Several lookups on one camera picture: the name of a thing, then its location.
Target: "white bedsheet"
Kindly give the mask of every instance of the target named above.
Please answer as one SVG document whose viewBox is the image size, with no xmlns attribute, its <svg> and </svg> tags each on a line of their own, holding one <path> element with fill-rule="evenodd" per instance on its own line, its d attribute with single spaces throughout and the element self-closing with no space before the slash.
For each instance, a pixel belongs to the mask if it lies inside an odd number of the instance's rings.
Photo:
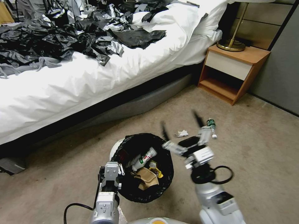
<svg viewBox="0 0 299 224">
<path fill-rule="evenodd" d="M 147 31 L 166 30 L 166 37 L 146 49 L 124 47 L 105 67 L 75 52 L 61 67 L 26 71 L 0 79 L 0 144 L 12 141 L 79 112 L 126 89 L 175 68 L 201 62 L 217 35 L 192 35 L 206 10 L 174 3 L 147 25 L 145 13 L 133 22 Z"/>
</svg>

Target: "lamp stand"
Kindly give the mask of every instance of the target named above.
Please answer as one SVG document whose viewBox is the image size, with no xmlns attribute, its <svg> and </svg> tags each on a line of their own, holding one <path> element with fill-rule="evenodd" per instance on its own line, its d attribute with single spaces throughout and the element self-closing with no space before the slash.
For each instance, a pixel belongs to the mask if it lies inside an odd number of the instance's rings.
<svg viewBox="0 0 299 224">
<path fill-rule="evenodd" d="M 242 14 L 240 16 L 239 22 L 237 24 L 237 27 L 235 29 L 233 37 L 230 40 L 219 40 L 217 42 L 217 47 L 219 47 L 223 50 L 227 50 L 227 51 L 244 51 L 245 50 L 245 47 L 246 47 L 245 44 L 235 40 L 235 36 L 236 36 L 237 31 L 239 29 L 239 26 L 240 26 L 240 24 L 243 20 L 244 14 L 245 14 L 246 9 L 247 9 L 247 6 L 248 6 L 248 3 L 246 2 L 245 7 L 244 7 L 244 9 L 242 11 Z"/>
</svg>

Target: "beige carpet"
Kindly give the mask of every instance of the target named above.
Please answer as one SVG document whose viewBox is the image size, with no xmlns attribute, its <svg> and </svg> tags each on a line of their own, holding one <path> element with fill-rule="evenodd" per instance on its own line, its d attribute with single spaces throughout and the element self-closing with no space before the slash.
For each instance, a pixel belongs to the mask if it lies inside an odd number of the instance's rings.
<svg viewBox="0 0 299 224">
<path fill-rule="evenodd" d="M 99 166 L 105 165 L 117 140 L 141 132 L 161 136 L 162 120 L 172 135 L 182 129 L 194 135 L 197 126 L 191 109 L 216 121 L 218 140 L 210 143 L 215 153 L 212 165 L 235 171 L 235 178 L 224 187 L 235 196 L 246 223 L 298 224 L 299 119 L 248 94 L 231 106 L 195 86 L 145 114 L 52 142 L 28 157 L 29 167 L 22 173 L 0 174 L 0 223 L 63 223 L 69 203 L 92 206 Z M 173 163 L 173 182 L 159 199 L 137 204 L 121 197 L 128 221 L 165 216 L 200 223 L 190 171 L 182 158 L 173 155 Z M 89 223 L 90 215 L 89 210 L 70 208 L 68 224 Z"/>
</svg>

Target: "drawer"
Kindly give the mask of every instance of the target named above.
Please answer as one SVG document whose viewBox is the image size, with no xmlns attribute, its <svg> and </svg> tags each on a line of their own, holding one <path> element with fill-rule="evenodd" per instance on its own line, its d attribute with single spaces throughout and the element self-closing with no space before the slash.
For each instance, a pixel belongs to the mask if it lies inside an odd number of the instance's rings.
<svg viewBox="0 0 299 224">
<path fill-rule="evenodd" d="M 209 51 L 206 65 L 241 80 L 245 80 L 252 66 L 213 51 Z"/>
</svg>

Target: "brass lamp base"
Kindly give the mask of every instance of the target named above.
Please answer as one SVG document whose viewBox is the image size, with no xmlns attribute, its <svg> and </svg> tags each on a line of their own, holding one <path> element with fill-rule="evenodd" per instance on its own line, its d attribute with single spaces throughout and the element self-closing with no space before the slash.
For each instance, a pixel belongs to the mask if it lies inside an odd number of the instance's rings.
<svg viewBox="0 0 299 224">
<path fill-rule="evenodd" d="M 217 42 L 217 47 L 227 51 L 244 51 L 246 47 L 245 44 L 237 40 L 234 40 L 231 47 L 229 47 L 229 44 L 230 44 L 230 40 L 219 40 Z"/>
</svg>

